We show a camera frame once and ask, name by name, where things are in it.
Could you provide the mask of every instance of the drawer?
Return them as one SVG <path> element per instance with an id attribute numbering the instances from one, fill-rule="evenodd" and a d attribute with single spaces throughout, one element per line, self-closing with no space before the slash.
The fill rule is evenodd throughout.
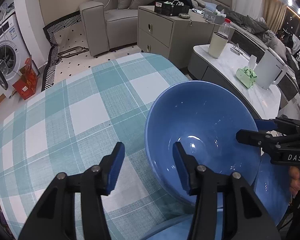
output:
<path id="1" fill-rule="evenodd" d="M 138 27 L 167 47 L 170 46 L 172 25 L 173 22 L 164 17 L 142 9 L 138 10 Z"/>
<path id="2" fill-rule="evenodd" d="M 169 55 L 169 48 L 167 46 L 140 28 L 138 29 L 138 47 L 144 52 L 159 54 L 165 58 L 168 58 Z"/>

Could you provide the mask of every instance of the table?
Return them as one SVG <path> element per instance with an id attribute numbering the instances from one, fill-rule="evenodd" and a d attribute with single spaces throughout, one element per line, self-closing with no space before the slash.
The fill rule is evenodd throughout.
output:
<path id="1" fill-rule="evenodd" d="M 191 20 L 155 13 L 154 6 L 138 7 L 138 46 L 145 52 L 160 54 L 178 69 L 186 68 L 193 46 L 209 44 L 220 25 L 189 10 Z M 234 33 L 230 29 L 229 39 Z"/>
<path id="2" fill-rule="evenodd" d="M 125 144 L 125 159 L 115 190 L 102 197 L 112 239 L 137 240 L 191 213 L 161 188 L 144 144 L 153 101 L 187 80 L 164 57 L 137 53 L 63 80 L 7 117 L 0 125 L 0 205 L 14 236 L 57 173 L 84 172 L 118 141 Z M 83 239 L 79 194 L 75 220 L 77 238 Z"/>
<path id="3" fill-rule="evenodd" d="M 274 119 L 278 115 L 281 93 L 276 85 L 264 90 L 256 83 L 247 89 L 235 76 L 238 68 L 248 65 L 249 60 L 243 55 L 231 52 L 228 43 L 219 58 L 208 54 L 209 45 L 194 46 L 188 65 L 189 73 L 198 80 L 220 85 L 237 98 L 250 111 L 255 119 Z"/>

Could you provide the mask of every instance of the plaid tablecloth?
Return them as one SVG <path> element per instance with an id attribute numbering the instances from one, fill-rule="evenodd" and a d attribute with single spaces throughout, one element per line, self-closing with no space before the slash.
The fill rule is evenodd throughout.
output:
<path id="1" fill-rule="evenodd" d="M 139 239 L 190 213 L 155 179 L 144 143 L 151 104 L 183 81 L 164 57 L 137 53 L 63 80 L 7 117 L 0 125 L 0 205 L 15 237 L 57 173 L 85 171 L 118 141 L 125 159 L 115 190 L 102 198 L 112 239 Z M 80 194 L 75 200 L 77 238 L 83 239 Z"/>

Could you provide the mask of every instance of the nightstand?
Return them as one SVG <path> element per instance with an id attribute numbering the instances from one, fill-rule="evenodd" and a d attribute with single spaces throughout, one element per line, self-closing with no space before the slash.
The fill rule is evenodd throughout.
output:
<path id="1" fill-rule="evenodd" d="M 220 25 L 208 23 L 189 10 L 190 19 L 169 17 L 154 12 L 154 6 L 138 7 L 138 46 L 144 52 L 159 54 L 178 69 L 188 66 L 193 47 L 209 44 Z"/>

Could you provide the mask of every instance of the white kettle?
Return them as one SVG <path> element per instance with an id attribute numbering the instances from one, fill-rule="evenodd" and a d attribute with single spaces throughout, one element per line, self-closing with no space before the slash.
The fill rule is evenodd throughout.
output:
<path id="1" fill-rule="evenodd" d="M 286 74 L 288 66 L 271 48 L 265 51 L 254 72 L 257 75 L 256 83 L 263 89 L 268 89 L 271 84 L 277 85 Z"/>

